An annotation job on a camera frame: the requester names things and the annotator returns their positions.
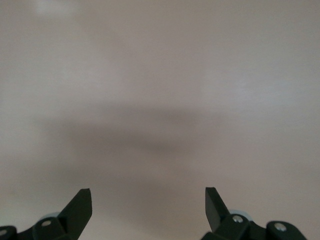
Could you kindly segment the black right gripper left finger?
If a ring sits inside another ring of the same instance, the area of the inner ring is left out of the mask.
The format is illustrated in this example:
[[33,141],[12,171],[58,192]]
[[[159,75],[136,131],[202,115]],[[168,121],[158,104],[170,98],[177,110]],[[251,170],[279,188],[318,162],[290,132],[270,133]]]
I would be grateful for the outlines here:
[[57,214],[48,214],[30,228],[18,232],[13,225],[0,227],[2,240],[77,240],[92,216],[92,195],[84,188]]

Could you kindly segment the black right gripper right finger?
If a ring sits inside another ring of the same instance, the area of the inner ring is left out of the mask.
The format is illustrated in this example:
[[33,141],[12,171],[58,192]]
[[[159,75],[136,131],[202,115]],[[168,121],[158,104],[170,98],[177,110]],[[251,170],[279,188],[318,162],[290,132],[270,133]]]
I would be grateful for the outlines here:
[[303,233],[285,221],[270,221],[266,227],[240,213],[231,213],[214,187],[205,188],[205,214],[211,231],[203,240],[305,240]]

